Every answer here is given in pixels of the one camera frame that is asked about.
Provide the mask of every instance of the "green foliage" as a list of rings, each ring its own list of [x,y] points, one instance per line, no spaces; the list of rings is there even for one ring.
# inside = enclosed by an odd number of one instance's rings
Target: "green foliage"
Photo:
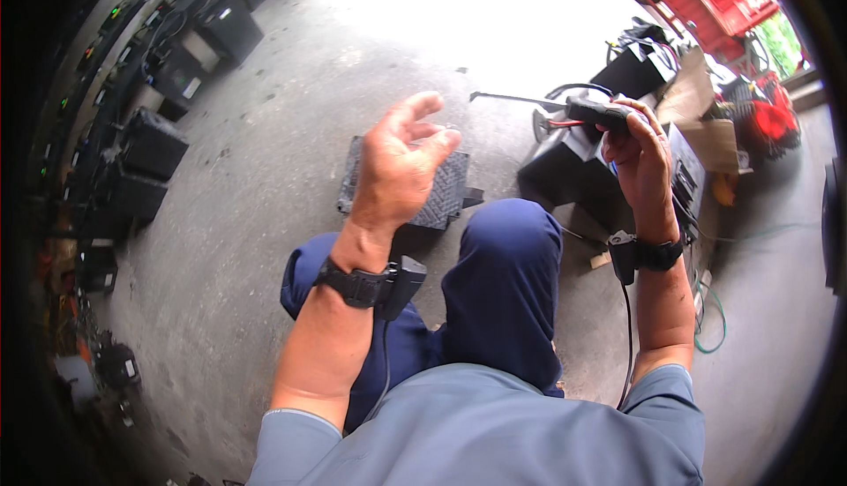
[[[801,56],[797,35],[783,11],[780,10],[754,30],[771,56],[771,69],[780,78],[791,75]]]

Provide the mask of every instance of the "sleeve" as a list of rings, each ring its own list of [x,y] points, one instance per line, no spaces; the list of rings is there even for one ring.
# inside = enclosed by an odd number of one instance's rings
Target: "sleeve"
[[[298,409],[268,411],[247,486],[296,484],[340,441],[341,433],[322,417]]]
[[[665,435],[703,469],[705,419],[693,403],[691,375],[684,366],[664,365],[644,375],[633,385],[622,411]]]

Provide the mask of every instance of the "pants leg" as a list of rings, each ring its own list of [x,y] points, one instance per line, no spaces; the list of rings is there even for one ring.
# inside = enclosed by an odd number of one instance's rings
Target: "pants leg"
[[[291,253],[283,275],[280,302],[293,319],[297,319],[318,277],[318,271],[337,238],[338,233],[318,235]],[[370,350],[350,391],[350,407],[344,423],[348,433],[361,425],[386,384],[386,359],[382,353],[384,325],[385,321],[375,319]],[[411,302],[389,325],[386,339],[392,388],[433,365],[432,332],[427,329]]]
[[[563,397],[556,387],[562,365],[551,347],[561,260],[562,229],[539,204],[506,199],[483,206],[441,283],[444,362],[491,366]]]

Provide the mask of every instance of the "black wire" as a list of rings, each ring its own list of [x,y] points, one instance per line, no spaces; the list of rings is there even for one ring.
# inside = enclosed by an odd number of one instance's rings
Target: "black wire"
[[[379,407],[379,404],[382,403],[383,398],[385,398],[386,394],[388,394],[388,387],[391,385],[391,360],[388,357],[388,340],[387,340],[387,337],[388,337],[388,322],[389,321],[386,321],[386,323],[382,327],[382,356],[386,358],[386,385],[385,385],[385,387],[382,388],[382,394],[379,395],[379,397],[376,400],[376,403],[371,408],[370,412],[367,414],[367,416],[362,421],[362,423],[365,423],[365,422],[367,422],[368,420],[370,420],[371,418],[374,417],[374,415],[376,414],[377,407]]]
[[[630,361],[627,364],[627,378],[623,381],[621,400],[616,407],[618,410],[623,406],[623,399],[627,397],[627,387],[630,385],[630,377],[633,373],[633,311],[630,307],[630,294],[627,293],[627,286],[623,285],[623,282],[621,282],[621,289],[623,290],[623,300],[627,301],[627,331],[630,333]]]
[[[550,91],[549,93],[547,93],[547,95],[545,96],[545,98],[546,98],[547,100],[555,100],[555,99],[557,99],[557,98],[559,97],[559,95],[561,95],[561,94],[562,94],[565,90],[568,90],[568,89],[578,89],[578,88],[582,88],[582,89],[597,89],[598,91],[603,92],[603,93],[605,93],[606,95],[608,95],[608,96],[609,96],[609,98],[613,98],[613,97],[615,96],[615,94],[611,92],[611,89],[608,89],[608,88],[603,87],[603,86],[599,86],[598,84],[576,83],[576,84],[564,84],[563,86],[558,86],[556,89],[554,89],[554,90]]]

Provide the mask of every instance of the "red vehicle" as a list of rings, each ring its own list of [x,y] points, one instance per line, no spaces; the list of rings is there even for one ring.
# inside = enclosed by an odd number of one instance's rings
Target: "red vehicle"
[[[761,68],[751,30],[776,14],[775,0],[637,0],[649,4],[678,35],[687,30],[703,51],[737,74],[755,77]]]

